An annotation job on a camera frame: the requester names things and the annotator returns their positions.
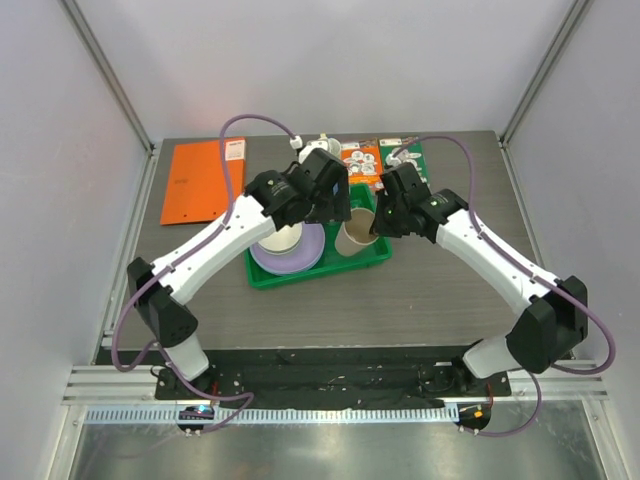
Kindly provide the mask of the purple plate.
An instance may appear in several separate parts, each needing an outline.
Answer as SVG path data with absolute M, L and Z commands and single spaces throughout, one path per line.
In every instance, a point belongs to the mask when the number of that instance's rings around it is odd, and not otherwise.
M 303 224 L 298 244 L 286 253 L 268 253 L 258 244 L 249 248 L 249 256 L 268 273 L 284 276 L 311 269 L 325 247 L 325 230 L 320 224 Z

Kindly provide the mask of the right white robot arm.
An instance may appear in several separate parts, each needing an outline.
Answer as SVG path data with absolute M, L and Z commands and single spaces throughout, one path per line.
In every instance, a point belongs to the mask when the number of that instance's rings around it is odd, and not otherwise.
M 504 241 L 492 248 L 489 229 L 472 221 L 467 202 L 449 189 L 431 192 L 410 163 L 385 171 L 381 182 L 373 233 L 393 238 L 415 234 L 451 252 L 515 315 L 508 333 L 479 340 L 464 352 L 451 371 L 457 391 L 475 394 L 488 377 L 503 371 L 542 373 L 586 339 L 588 319 L 578 306 L 586 302 L 587 288 L 581 280 L 559 279 Z

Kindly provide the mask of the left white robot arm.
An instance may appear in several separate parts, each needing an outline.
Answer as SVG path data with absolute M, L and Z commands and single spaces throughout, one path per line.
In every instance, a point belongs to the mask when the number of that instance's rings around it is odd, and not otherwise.
M 220 218 L 183 245 L 153 262 L 136 258 L 129 264 L 132 305 L 187 396 L 203 398 L 213 385 L 188 302 L 231 260 L 283 227 L 350 219 L 349 193 L 343 162 L 306 147 L 286 170 L 258 174 Z

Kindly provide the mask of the white bowl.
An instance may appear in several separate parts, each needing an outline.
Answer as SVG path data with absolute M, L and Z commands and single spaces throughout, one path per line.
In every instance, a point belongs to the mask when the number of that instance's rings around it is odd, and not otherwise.
M 302 238 L 301 224 L 284 226 L 279 231 L 257 242 L 258 247 L 271 255 L 282 255 L 294 250 Z

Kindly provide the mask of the beige cup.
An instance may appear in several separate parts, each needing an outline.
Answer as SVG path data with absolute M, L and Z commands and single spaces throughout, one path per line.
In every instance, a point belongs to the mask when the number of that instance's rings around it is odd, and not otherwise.
M 372 231 L 375 213 L 366 208 L 353 208 L 351 219 L 341 224 L 334 247 L 342 257 L 352 257 L 373 245 L 378 236 Z

